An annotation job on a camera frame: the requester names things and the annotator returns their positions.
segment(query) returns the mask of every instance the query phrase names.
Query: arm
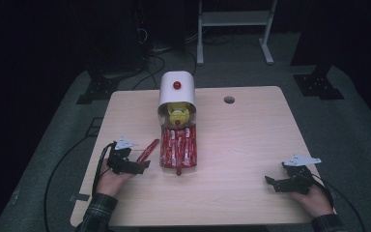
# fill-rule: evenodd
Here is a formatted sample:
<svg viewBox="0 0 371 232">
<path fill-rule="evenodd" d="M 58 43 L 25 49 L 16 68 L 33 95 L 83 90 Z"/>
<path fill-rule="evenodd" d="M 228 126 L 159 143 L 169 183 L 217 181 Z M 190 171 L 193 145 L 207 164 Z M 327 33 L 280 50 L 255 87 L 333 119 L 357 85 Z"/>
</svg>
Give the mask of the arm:
<svg viewBox="0 0 371 232">
<path fill-rule="evenodd" d="M 297 200 L 303 209 L 314 218 L 312 227 L 316 232 L 346 232 L 339 216 L 333 209 L 320 188 L 313 185 L 308 194 L 291 192 L 291 197 Z"/>
<path fill-rule="evenodd" d="M 133 174 L 117 175 L 108 170 L 107 160 L 101 166 L 96 194 L 92 196 L 83 221 L 76 227 L 76 232 L 108 231 L 108 222 L 117 205 L 117 193 Z"/>
</svg>

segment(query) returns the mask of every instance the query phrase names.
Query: table top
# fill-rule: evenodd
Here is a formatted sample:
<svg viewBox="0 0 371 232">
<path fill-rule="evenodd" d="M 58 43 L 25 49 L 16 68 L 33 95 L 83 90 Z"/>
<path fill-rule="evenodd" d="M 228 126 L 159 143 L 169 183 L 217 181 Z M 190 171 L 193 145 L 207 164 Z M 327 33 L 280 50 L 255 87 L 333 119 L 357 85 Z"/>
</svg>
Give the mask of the table top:
<svg viewBox="0 0 371 232">
<path fill-rule="evenodd" d="M 235 99 L 226 103 L 225 97 Z M 113 226 L 242 225 L 309 222 L 286 193 L 274 192 L 264 176 L 286 179 L 281 162 L 309 156 L 291 110 L 278 87 L 195 90 L 197 169 L 177 176 L 159 166 L 159 145 L 143 175 L 119 192 Z M 134 143 L 130 160 L 160 138 L 158 90 L 112 95 L 89 161 L 81 194 L 91 188 L 102 149 L 120 136 Z M 312 173 L 318 172 L 308 165 Z M 88 201 L 76 201 L 71 224 L 83 219 Z"/>
</svg>

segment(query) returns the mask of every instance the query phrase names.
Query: sleeve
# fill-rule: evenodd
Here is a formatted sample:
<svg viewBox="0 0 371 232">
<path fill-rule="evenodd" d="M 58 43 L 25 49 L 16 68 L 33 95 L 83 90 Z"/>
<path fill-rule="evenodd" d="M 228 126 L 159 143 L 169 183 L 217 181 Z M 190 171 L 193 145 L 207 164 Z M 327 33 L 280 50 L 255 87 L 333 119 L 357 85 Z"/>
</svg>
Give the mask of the sleeve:
<svg viewBox="0 0 371 232">
<path fill-rule="evenodd" d="M 116 208 L 117 200 L 111 196 L 96 193 L 86 213 L 83 221 L 76 227 L 75 232 L 106 232 L 108 222 Z"/>
<path fill-rule="evenodd" d="M 348 232 L 338 215 L 324 215 L 312 220 L 312 228 L 315 232 Z"/>
</svg>

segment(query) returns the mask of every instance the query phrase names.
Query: white metal frame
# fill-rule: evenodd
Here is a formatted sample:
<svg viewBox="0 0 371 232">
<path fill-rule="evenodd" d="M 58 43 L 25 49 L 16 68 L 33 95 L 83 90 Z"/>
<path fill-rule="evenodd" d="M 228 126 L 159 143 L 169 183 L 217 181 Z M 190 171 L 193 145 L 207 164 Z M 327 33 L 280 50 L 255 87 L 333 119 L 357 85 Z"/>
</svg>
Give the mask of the white metal frame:
<svg viewBox="0 0 371 232">
<path fill-rule="evenodd" d="M 204 64 L 203 49 L 203 27 L 205 26 L 248 26 L 264 25 L 264 37 L 259 39 L 261 49 L 264 53 L 267 64 L 272 65 L 273 59 L 268 49 L 268 38 L 275 14 L 277 0 L 272 0 L 269 11 L 252 12 L 203 12 L 202 0 L 198 7 L 198 43 L 197 43 L 197 64 Z"/>
</svg>

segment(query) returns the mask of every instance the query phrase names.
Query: red knob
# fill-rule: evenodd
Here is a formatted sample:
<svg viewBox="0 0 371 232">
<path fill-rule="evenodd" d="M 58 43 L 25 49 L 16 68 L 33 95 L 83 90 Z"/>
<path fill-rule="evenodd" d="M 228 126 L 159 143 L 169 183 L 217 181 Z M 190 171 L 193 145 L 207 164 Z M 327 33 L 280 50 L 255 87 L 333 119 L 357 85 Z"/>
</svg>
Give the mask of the red knob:
<svg viewBox="0 0 371 232">
<path fill-rule="evenodd" d="M 174 89 L 179 90 L 180 88 L 182 88 L 182 83 L 180 83 L 180 81 L 175 81 L 173 87 Z"/>
</svg>

